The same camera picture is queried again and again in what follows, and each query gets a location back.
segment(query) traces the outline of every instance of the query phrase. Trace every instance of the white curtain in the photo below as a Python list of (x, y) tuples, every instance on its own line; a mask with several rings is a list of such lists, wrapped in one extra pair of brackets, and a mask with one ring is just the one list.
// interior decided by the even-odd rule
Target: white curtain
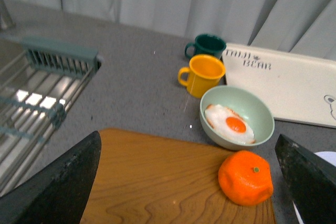
[(336, 60), (336, 0), (23, 0), (167, 34)]

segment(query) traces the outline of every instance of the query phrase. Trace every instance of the fried egg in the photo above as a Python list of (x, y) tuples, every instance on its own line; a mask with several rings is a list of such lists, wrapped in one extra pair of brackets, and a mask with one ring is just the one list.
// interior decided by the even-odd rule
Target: fried egg
[(240, 144), (255, 142), (251, 127), (232, 109), (210, 104), (204, 114), (210, 126), (226, 139)]

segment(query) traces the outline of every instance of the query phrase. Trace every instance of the countertop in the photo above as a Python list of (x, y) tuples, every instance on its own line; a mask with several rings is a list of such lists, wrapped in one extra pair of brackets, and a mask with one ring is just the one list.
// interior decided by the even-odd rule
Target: countertop
[[(0, 31), (0, 37), (64, 40), (97, 48), (102, 59), (101, 68), (51, 136), (30, 175), (92, 131), (107, 127), (215, 145), (199, 121), (200, 99), (177, 82), (178, 70), (188, 66), (184, 47), (191, 39), (12, 0), (5, 3), (16, 27)], [(336, 129), (276, 121), (271, 139), (252, 150), (271, 165), (277, 223), (298, 223), (274, 150), (280, 133), (313, 152), (336, 151)]]

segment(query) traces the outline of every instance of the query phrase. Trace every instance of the metal dish rack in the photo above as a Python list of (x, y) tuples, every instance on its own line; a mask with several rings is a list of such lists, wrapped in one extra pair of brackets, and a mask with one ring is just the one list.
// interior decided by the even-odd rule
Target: metal dish rack
[(26, 37), (0, 69), (0, 196), (22, 181), (98, 71), (98, 51)]

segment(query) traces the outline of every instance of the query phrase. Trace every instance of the green mug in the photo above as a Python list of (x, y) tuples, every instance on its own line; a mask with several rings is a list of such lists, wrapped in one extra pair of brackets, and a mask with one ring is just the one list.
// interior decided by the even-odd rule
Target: green mug
[[(187, 50), (194, 47), (193, 55), (189, 55)], [(211, 34), (200, 34), (195, 38), (195, 42), (188, 43), (184, 49), (184, 55), (191, 59), (194, 55), (206, 54), (220, 59), (226, 48), (226, 43), (219, 37)]]

